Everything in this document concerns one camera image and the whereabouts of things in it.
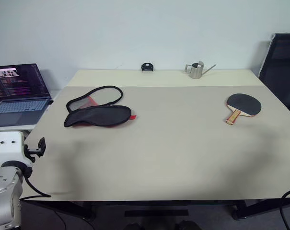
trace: dark floor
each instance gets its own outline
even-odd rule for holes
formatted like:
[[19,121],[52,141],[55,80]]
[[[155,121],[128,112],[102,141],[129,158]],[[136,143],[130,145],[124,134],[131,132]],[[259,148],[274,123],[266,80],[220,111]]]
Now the dark floor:
[[[182,207],[137,207],[137,206],[103,206],[96,208],[96,219],[92,221],[96,230],[122,230],[128,223],[142,223],[144,218],[125,217],[126,210],[148,209],[188,209],[189,216],[176,217],[176,223],[181,220],[192,220],[202,230],[284,230],[279,211],[250,217],[243,220],[233,220],[229,214],[229,207],[225,206],[196,206]],[[285,216],[290,226],[290,207],[284,209]],[[67,224],[68,230],[92,229],[79,218],[60,214]],[[64,230],[61,220],[51,210],[37,207],[23,202],[22,230]]]

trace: beige table surface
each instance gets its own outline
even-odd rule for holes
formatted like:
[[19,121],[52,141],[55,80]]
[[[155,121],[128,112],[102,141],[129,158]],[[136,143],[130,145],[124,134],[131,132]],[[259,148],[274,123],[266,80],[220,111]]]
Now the beige table surface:
[[[30,180],[57,201],[280,197],[290,190],[290,112],[253,77],[247,86],[121,87],[118,105],[137,119],[113,128],[65,128],[66,102],[94,80],[66,87],[26,140],[47,146]],[[262,111],[226,124],[233,93],[254,96]]]

